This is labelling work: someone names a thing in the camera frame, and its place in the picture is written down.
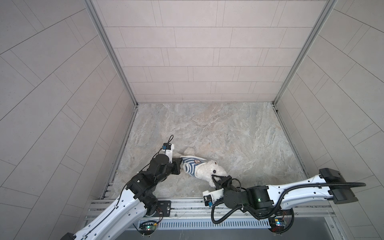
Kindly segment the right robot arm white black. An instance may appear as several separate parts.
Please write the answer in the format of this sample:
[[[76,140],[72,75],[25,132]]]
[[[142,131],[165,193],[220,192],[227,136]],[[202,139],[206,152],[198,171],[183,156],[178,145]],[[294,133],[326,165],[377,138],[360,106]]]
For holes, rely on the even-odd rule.
[[[337,204],[357,202],[352,188],[364,187],[365,183],[347,182],[342,174],[330,168],[319,170],[318,175],[304,181],[285,185],[255,186],[247,189],[235,187],[231,176],[215,181],[216,191],[203,193],[205,205],[214,209],[224,204],[230,211],[219,220],[219,224],[236,211],[251,214],[262,220],[283,211],[312,201],[333,201]]]

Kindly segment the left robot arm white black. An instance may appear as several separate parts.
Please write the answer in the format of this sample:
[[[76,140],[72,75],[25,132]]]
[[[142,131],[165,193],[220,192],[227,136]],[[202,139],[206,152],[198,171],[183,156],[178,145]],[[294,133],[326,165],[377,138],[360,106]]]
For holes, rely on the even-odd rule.
[[[95,220],[77,233],[66,233],[63,240],[115,240],[139,219],[155,213],[158,199],[153,192],[169,175],[181,173],[181,158],[158,154],[145,171],[136,174],[119,197]]]

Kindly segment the white teddy bear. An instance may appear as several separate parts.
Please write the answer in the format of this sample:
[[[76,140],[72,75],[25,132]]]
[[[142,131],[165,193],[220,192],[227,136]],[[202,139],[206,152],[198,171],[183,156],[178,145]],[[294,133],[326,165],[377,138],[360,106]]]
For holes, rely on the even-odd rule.
[[[176,152],[176,157],[181,158],[181,156],[193,156],[193,155],[188,155],[188,154],[182,155],[182,154]],[[196,172],[196,177],[193,177],[193,178],[206,181],[206,182],[208,182],[208,184],[211,187],[214,188],[214,182],[212,180],[212,175],[228,176],[229,174],[227,173],[227,171],[222,166],[219,165],[219,163],[217,161],[208,160],[208,162],[206,164],[203,164],[200,167],[198,167],[197,172]]]

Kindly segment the blue white striped sweater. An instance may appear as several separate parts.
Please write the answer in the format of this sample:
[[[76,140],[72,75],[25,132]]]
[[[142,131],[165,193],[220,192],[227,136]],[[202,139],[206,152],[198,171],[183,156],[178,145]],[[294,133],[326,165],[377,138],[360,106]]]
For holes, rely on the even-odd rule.
[[[192,177],[196,177],[198,167],[206,164],[208,160],[195,156],[181,156],[183,170]]]

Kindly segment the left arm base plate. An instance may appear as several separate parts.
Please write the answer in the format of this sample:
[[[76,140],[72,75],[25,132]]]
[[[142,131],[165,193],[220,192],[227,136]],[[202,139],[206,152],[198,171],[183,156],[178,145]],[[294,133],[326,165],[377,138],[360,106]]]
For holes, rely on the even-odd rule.
[[[146,214],[147,218],[159,218],[159,217],[169,217],[171,214],[171,201],[158,201],[158,204],[155,208],[155,211],[149,215]]]

